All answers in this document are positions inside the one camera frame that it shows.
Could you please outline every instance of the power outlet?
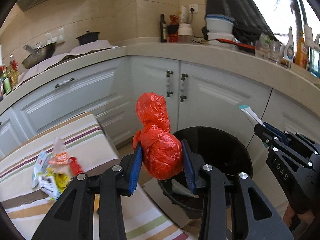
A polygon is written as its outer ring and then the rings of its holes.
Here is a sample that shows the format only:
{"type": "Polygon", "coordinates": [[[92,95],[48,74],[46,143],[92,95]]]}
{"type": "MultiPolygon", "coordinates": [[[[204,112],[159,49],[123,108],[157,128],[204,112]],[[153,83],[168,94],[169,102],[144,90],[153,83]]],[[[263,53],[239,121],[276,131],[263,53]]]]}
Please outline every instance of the power outlet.
{"type": "Polygon", "coordinates": [[[191,8],[194,9],[193,13],[198,13],[199,12],[199,8],[197,4],[190,4],[189,5],[189,13],[191,13],[191,8]]]}

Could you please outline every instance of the red plastic bag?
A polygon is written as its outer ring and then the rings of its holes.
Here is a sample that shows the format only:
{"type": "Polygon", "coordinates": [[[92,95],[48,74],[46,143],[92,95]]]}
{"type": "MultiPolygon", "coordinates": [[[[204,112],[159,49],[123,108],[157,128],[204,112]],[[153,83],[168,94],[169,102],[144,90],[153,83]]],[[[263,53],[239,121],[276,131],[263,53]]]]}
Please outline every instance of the red plastic bag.
{"type": "Polygon", "coordinates": [[[157,179],[169,179],[183,169],[180,141],[170,134],[170,120],[163,96],[145,93],[137,101],[136,113],[144,125],[133,137],[133,150],[141,141],[143,163],[157,179]]]}

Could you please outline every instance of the cabinet handle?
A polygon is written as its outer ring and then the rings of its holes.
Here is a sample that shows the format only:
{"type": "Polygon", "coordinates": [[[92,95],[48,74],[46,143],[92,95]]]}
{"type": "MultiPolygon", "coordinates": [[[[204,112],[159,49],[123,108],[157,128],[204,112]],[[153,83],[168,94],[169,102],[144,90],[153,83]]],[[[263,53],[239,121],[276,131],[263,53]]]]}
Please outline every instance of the cabinet handle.
{"type": "Polygon", "coordinates": [[[170,80],[170,75],[173,74],[173,71],[167,70],[167,83],[166,83],[166,87],[167,87],[167,97],[169,98],[170,95],[173,95],[173,91],[171,91],[171,80],[170,80]]]}
{"type": "Polygon", "coordinates": [[[180,81],[180,102],[183,102],[185,99],[187,99],[187,96],[184,94],[185,89],[185,80],[188,77],[188,74],[182,73],[181,74],[181,81],[180,81]]]}
{"type": "Polygon", "coordinates": [[[68,84],[68,83],[70,83],[70,82],[73,81],[73,80],[75,80],[75,79],[74,79],[74,78],[69,78],[68,80],[65,80],[65,81],[63,81],[63,82],[61,82],[61,83],[59,83],[59,84],[56,84],[56,85],[55,85],[55,88],[61,87],[61,86],[65,85],[65,84],[68,84]]]}

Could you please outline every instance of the table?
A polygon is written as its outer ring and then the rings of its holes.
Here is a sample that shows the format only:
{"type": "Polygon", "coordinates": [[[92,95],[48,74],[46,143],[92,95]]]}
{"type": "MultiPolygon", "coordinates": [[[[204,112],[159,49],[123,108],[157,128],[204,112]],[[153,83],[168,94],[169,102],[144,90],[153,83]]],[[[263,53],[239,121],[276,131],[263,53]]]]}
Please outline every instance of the table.
{"type": "MultiPolygon", "coordinates": [[[[39,189],[31,188],[33,165],[44,149],[53,150],[53,140],[64,140],[69,156],[75,156],[88,176],[103,173],[119,164],[117,150],[94,115],[84,113],[71,118],[27,141],[0,161],[0,201],[12,223],[31,239],[53,205],[39,189]]],[[[128,240],[192,240],[170,221],[138,185],[131,197],[123,197],[122,212],[128,240]]],[[[99,239],[99,216],[94,214],[93,238],[99,239]]]]}

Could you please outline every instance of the black trash bin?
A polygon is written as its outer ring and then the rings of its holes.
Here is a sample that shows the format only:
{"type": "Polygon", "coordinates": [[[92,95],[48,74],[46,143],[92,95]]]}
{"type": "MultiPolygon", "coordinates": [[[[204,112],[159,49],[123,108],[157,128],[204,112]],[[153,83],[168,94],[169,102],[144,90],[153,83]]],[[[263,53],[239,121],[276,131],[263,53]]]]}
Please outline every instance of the black trash bin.
{"type": "MultiPolygon", "coordinates": [[[[205,163],[218,168],[221,172],[237,175],[245,172],[252,178],[252,162],[244,145],[234,136],[211,127],[190,127],[173,134],[180,141],[188,141],[191,152],[200,154],[205,163]]],[[[159,180],[159,185],[173,204],[183,208],[190,219],[199,219],[202,216],[204,196],[199,198],[180,195],[172,192],[172,179],[185,187],[187,186],[184,172],[167,180],[159,180]]],[[[227,206],[230,205],[226,195],[227,206]]]]}

